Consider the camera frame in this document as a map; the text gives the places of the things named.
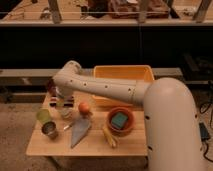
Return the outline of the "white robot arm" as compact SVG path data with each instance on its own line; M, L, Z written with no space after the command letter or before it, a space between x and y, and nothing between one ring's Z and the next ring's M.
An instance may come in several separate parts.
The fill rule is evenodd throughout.
M196 104L183 82L97 78L80 71L78 62L69 61L53 76L57 95L81 91L141 106L149 171L206 171Z

